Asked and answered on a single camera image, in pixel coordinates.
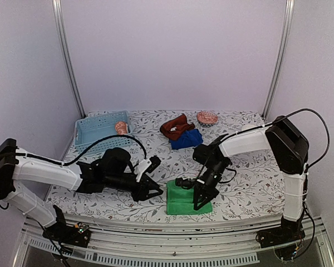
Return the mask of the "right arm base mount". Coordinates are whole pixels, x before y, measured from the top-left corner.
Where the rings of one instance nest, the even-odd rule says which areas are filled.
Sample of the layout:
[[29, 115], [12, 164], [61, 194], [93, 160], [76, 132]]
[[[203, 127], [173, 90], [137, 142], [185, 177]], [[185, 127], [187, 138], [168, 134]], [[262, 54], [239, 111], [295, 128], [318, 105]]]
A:
[[292, 245], [281, 247], [274, 252], [280, 260], [293, 260], [306, 236], [301, 221], [302, 217], [297, 221], [289, 221], [282, 217], [280, 226], [258, 231], [256, 242], [260, 244], [261, 248], [292, 243]]

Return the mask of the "orange bunny towel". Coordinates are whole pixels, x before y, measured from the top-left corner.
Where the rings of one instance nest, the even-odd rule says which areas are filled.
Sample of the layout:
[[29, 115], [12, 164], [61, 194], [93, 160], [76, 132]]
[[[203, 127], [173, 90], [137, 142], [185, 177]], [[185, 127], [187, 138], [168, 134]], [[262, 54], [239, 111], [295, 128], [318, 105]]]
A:
[[119, 121], [115, 125], [115, 131], [118, 135], [127, 135], [129, 133], [128, 124], [124, 121]]

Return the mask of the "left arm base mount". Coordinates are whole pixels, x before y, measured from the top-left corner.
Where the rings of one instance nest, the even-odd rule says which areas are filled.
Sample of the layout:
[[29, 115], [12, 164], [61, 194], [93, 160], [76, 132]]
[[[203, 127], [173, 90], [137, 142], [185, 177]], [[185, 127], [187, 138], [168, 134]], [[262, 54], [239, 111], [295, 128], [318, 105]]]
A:
[[53, 208], [56, 212], [56, 221], [52, 226], [44, 229], [42, 236], [52, 241], [58, 241], [59, 244], [87, 248], [91, 237], [89, 225], [78, 222], [69, 226], [63, 211], [56, 205], [53, 205]]

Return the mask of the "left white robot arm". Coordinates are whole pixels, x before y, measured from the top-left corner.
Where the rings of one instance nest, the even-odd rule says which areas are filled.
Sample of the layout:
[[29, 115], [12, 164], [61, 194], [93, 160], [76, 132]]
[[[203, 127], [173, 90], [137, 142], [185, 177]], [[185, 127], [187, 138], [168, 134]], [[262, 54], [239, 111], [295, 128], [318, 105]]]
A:
[[0, 200], [49, 228], [59, 241], [67, 241], [72, 233], [61, 209], [46, 205], [23, 181], [60, 186], [82, 194], [100, 193], [105, 188], [124, 190], [138, 202], [163, 193], [149, 177], [160, 163], [153, 156], [133, 165], [129, 152], [120, 147], [106, 150], [102, 158], [92, 163], [82, 162], [78, 157], [70, 162], [55, 161], [20, 149], [15, 139], [7, 139], [0, 145]]

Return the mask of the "green towel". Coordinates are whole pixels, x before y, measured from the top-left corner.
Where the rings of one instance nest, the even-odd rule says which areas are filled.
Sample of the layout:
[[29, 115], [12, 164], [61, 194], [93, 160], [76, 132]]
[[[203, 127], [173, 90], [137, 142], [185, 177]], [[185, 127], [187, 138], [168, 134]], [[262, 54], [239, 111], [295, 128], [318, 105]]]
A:
[[166, 184], [166, 214], [167, 215], [201, 215], [213, 211], [209, 202], [199, 210], [194, 209], [193, 189], [185, 190], [176, 186], [175, 181]]

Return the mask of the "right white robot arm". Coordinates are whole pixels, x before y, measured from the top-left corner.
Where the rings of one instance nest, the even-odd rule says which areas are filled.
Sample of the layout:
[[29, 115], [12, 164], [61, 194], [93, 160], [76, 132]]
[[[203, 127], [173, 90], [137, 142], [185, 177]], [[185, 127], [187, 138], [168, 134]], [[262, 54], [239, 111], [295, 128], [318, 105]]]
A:
[[193, 159], [204, 173], [194, 184], [194, 209], [214, 204], [213, 220], [282, 215], [288, 222], [276, 235], [289, 242], [298, 234], [295, 221], [303, 213], [308, 147], [304, 135], [283, 116], [199, 145]]

